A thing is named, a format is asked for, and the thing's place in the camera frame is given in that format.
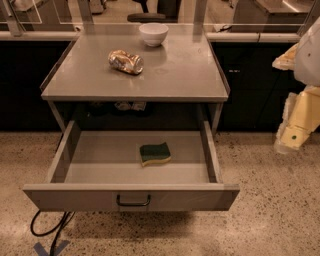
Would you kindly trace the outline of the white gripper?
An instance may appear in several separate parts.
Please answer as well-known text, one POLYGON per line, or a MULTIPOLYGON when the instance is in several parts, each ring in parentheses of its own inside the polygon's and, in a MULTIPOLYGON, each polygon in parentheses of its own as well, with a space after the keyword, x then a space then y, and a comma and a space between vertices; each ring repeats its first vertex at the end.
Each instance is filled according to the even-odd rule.
MULTIPOLYGON (((279 70, 293 70, 298 45, 277 57, 272 66, 279 70)), ((320 88, 308 86, 299 95, 290 93, 285 101, 282 123, 276 133, 274 149, 288 154, 298 151, 308 139, 309 131, 320 125, 320 88)))

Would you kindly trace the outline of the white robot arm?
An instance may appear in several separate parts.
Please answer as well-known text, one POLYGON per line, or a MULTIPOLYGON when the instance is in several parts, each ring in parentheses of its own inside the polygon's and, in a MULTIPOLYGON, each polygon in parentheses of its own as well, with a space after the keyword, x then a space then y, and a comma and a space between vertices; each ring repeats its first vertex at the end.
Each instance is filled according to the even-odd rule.
POLYGON ((292 70, 305 85, 299 94, 288 95, 276 134, 275 150, 287 154, 297 151, 320 126, 320 17, 272 66, 292 70))

